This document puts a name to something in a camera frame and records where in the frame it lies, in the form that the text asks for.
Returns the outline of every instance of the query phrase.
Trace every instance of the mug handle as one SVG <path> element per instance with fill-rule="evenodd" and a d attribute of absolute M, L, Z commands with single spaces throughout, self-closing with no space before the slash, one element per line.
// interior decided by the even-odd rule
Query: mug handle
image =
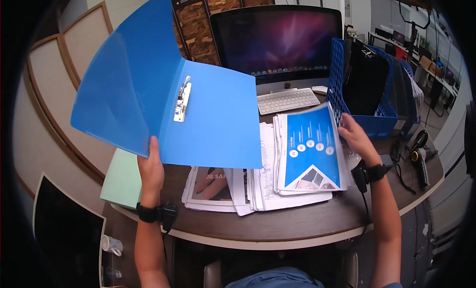
<path fill-rule="evenodd" d="M 119 257 L 122 256 L 122 252 L 119 251 L 118 249 L 116 249 L 116 248 L 111 248 L 111 250 L 112 250 L 112 252 L 113 252 L 114 254 L 116 254 L 116 256 L 119 256 Z"/>

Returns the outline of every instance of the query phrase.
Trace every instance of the cardboard box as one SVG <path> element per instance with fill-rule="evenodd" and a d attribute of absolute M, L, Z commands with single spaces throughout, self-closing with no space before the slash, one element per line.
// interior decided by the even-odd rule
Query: cardboard box
<path fill-rule="evenodd" d="M 431 61 L 431 59 L 425 57 L 425 56 L 421 56 L 421 59 L 420 59 L 420 65 L 425 68 L 425 69 L 429 69 L 431 64 L 435 64 Z"/>
<path fill-rule="evenodd" d="M 428 71 L 432 72 L 437 77 L 441 77 L 441 69 L 437 67 L 437 65 L 434 62 L 431 62 L 430 67 L 428 68 Z"/>

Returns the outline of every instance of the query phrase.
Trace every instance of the metal binder clip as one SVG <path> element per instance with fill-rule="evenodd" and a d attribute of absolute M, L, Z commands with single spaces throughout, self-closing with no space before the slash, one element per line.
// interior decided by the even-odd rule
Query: metal binder clip
<path fill-rule="evenodd" d="M 190 76 L 187 76 L 178 92 L 177 103 L 175 105 L 174 122 L 183 123 L 185 120 L 185 112 L 187 111 L 188 97 L 192 89 L 192 83 L 187 82 Z"/>

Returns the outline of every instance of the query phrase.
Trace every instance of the monitor screen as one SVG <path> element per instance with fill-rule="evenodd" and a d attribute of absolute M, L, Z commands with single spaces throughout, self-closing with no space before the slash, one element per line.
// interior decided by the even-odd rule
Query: monitor screen
<path fill-rule="evenodd" d="M 453 72 L 450 69 L 446 68 L 446 70 L 445 70 L 445 79 L 452 79 L 453 77 L 454 77 Z"/>
<path fill-rule="evenodd" d="M 398 33 L 397 31 L 393 31 L 393 40 L 397 41 L 397 42 L 400 42 L 400 43 L 404 43 L 405 42 L 405 35 L 402 35 L 400 33 Z"/>
<path fill-rule="evenodd" d="M 342 38 L 340 11 L 266 5 L 210 18 L 223 67 L 277 82 L 329 76 L 332 38 Z"/>
<path fill-rule="evenodd" d="M 99 287 L 104 217 L 71 199 L 45 175 L 40 179 L 33 211 L 36 242 L 58 284 Z"/>
<path fill-rule="evenodd" d="M 431 53 L 426 50 L 423 46 L 420 45 L 420 47 L 418 48 L 418 54 L 420 56 L 425 56 L 427 57 L 428 59 L 431 59 Z"/>

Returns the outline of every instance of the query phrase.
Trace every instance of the person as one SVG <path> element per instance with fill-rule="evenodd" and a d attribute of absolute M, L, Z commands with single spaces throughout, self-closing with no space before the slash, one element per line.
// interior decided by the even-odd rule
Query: person
<path fill-rule="evenodd" d="M 381 159 L 365 131 L 348 114 L 342 114 L 339 134 L 367 166 L 381 165 Z M 164 168 L 159 158 L 158 142 L 150 139 L 149 159 L 137 158 L 142 178 L 141 205 L 154 208 L 160 204 Z M 402 225 L 398 207 L 387 177 L 372 182 L 372 212 L 375 235 L 375 264 L 371 287 L 401 288 L 400 261 Z M 165 273 L 164 246 L 158 222 L 138 221 L 135 262 L 143 288 L 170 287 Z M 278 267 L 248 275 L 229 283 L 226 288 L 310 288 L 324 287 L 318 279 L 295 267 Z"/>
<path fill-rule="evenodd" d="M 443 67 L 443 63 L 441 62 L 440 57 L 437 57 L 437 67 L 439 68 Z"/>

